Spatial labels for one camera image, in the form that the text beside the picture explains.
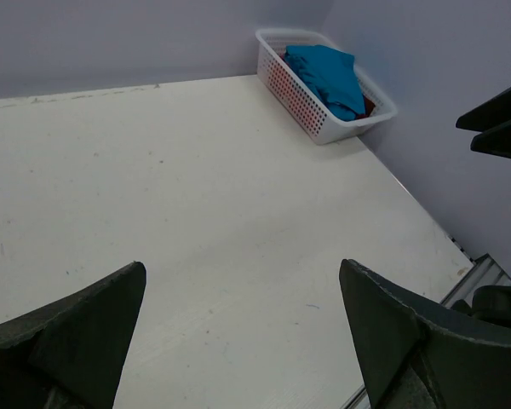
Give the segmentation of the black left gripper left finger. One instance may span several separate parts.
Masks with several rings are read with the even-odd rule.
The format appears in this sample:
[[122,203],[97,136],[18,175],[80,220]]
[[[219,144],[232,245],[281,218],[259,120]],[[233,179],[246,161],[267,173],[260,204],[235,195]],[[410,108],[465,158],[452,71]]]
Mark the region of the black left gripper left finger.
[[146,288],[132,262],[0,324],[0,408],[111,408]]

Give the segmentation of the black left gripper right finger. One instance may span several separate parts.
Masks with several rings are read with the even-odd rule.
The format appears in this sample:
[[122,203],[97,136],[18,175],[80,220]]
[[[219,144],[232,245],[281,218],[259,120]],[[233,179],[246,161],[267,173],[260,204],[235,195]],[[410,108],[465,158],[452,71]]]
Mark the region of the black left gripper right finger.
[[511,408],[511,329],[353,259],[342,261],[339,281],[371,408]]

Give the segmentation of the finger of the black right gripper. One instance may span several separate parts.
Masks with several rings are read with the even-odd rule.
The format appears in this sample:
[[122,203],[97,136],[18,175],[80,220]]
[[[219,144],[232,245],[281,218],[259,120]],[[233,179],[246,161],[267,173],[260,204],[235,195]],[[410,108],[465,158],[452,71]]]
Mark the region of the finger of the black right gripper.
[[457,121],[460,130],[487,131],[511,119],[511,87],[463,114]]
[[477,153],[511,159],[511,119],[476,135],[470,149]]

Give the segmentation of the blue t shirt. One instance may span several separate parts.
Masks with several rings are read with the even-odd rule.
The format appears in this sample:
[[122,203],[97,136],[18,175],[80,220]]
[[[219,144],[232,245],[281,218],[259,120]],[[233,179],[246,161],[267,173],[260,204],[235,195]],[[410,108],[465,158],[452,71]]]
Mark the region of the blue t shirt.
[[324,45],[288,45],[284,61],[336,118],[348,122],[366,116],[353,55]]

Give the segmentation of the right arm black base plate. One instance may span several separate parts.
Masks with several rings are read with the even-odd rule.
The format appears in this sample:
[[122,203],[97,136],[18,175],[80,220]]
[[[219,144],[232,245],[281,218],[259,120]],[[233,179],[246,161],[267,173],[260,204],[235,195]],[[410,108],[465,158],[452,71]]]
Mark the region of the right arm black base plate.
[[471,305],[465,300],[457,300],[451,309],[474,319],[511,329],[511,286],[482,286],[474,292]]

